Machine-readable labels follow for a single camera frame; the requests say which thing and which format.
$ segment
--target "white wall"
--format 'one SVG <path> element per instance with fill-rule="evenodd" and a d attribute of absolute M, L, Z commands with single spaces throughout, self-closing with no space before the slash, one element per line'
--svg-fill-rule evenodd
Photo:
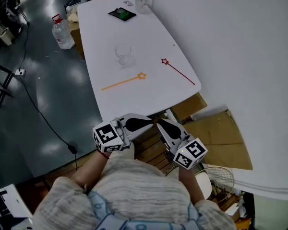
<path fill-rule="evenodd" d="M 288 201 L 254 195 L 257 230 L 286 230 Z"/>
<path fill-rule="evenodd" d="M 154 0 L 202 83 L 204 112 L 228 107 L 253 171 L 237 188 L 288 198 L 288 0 Z"/>

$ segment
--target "shirt sleeve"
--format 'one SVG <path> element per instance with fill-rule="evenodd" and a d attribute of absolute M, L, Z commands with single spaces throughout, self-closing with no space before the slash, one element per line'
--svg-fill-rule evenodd
<path fill-rule="evenodd" d="M 202 230 L 235 230 L 236 225 L 228 214 L 221 211 L 212 201 L 201 200 L 194 207 L 200 217 L 197 224 Z"/>
<path fill-rule="evenodd" d="M 34 230 L 92 230 L 91 203 L 75 182 L 59 177 L 33 216 Z"/>

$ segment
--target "orange stick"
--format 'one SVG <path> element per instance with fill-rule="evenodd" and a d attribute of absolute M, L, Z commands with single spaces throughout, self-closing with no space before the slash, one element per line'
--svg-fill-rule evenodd
<path fill-rule="evenodd" d="M 134 78 L 132 78 L 132 79 L 127 79 L 127 80 L 125 80 L 125 81 L 112 84 L 112 85 L 107 86 L 107 87 L 105 87 L 105 88 L 103 88 L 103 89 L 101 89 L 101 90 L 106 90 L 106 89 L 111 88 L 111 87 L 114 87 L 114 86 L 116 86 L 116 85 L 119 85 L 119 84 L 122 84 L 122 83 L 125 83 L 125 82 L 129 82 L 129 81 L 131 81 L 131 80 L 135 80 L 135 79 L 145 79 L 145 77 L 146 77 L 146 74 L 144 74 L 144 73 L 141 72 L 140 74 L 138 74 L 138 76 L 136 76 L 136 77 L 134 77 Z"/>

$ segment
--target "forearm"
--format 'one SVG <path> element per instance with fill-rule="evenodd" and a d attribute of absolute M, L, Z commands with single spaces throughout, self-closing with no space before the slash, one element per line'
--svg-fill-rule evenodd
<path fill-rule="evenodd" d="M 192 169 L 186 170 L 183 167 L 179 167 L 179 181 L 188 190 L 193 204 L 205 199 Z"/>
<path fill-rule="evenodd" d="M 105 155 L 109 157 L 111 152 L 107 152 Z M 91 190 L 97 184 L 107 161 L 108 159 L 96 151 L 89 161 L 73 174 L 71 179 L 80 187 L 84 188 L 87 185 L 87 189 Z"/>

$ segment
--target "white power socket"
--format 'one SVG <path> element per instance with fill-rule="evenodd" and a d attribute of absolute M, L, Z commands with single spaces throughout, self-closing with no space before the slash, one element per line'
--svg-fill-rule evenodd
<path fill-rule="evenodd" d="M 24 69 L 21 69 L 21 70 L 16 70 L 16 72 L 15 72 L 15 75 L 16 76 L 20 76 L 20 75 L 24 75 L 25 74 L 25 70 Z"/>

